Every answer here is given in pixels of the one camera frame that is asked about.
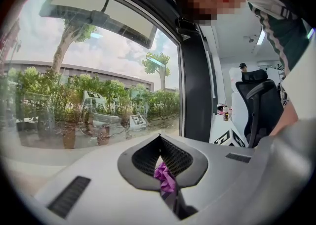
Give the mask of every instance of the black chair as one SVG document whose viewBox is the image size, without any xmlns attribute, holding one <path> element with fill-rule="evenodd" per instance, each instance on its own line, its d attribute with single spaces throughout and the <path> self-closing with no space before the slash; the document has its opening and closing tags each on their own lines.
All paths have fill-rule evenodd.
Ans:
<svg viewBox="0 0 316 225">
<path fill-rule="evenodd" d="M 244 134 L 249 148 L 253 148 L 261 138 L 272 132 L 283 113 L 283 107 L 274 81 L 269 80 L 262 69 L 243 72 L 242 82 L 237 82 L 236 87 L 248 109 Z"/>
</svg>

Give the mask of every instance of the purple cloth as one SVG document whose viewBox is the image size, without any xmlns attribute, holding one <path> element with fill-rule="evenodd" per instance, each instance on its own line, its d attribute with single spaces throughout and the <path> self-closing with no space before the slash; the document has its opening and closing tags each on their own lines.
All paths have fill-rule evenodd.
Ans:
<svg viewBox="0 0 316 225">
<path fill-rule="evenodd" d="M 154 178 L 159 179 L 161 182 L 161 189 L 165 192 L 173 192 L 176 185 L 175 180 L 170 174 L 166 164 L 162 162 L 156 169 Z"/>
</svg>

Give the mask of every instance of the chair headrest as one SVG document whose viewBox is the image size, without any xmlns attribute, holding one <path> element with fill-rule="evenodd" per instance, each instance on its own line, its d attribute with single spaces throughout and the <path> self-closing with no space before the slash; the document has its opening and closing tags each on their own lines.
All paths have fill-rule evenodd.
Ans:
<svg viewBox="0 0 316 225">
<path fill-rule="evenodd" d="M 268 74 L 263 69 L 252 72 L 242 72 L 241 79 L 245 83 L 261 83 L 268 79 Z"/>
</svg>

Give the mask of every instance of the window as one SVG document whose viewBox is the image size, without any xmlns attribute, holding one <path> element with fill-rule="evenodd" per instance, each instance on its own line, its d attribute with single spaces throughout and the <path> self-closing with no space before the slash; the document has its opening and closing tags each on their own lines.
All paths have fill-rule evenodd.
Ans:
<svg viewBox="0 0 316 225">
<path fill-rule="evenodd" d="M 120 0 L 27 0 L 14 29 L 12 57 L 1 56 L 11 118 L 2 145 L 27 193 L 99 146 L 179 134 L 179 46 L 140 10 Z"/>
</svg>

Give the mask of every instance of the cap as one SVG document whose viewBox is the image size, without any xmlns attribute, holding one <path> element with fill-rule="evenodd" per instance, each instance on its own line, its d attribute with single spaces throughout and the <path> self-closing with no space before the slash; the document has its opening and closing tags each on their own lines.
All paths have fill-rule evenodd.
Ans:
<svg viewBox="0 0 316 225">
<path fill-rule="evenodd" d="M 244 67 L 247 67 L 247 65 L 246 65 L 244 62 L 242 62 L 242 63 L 239 65 L 239 69 L 242 69 L 242 68 L 244 68 Z"/>
</svg>

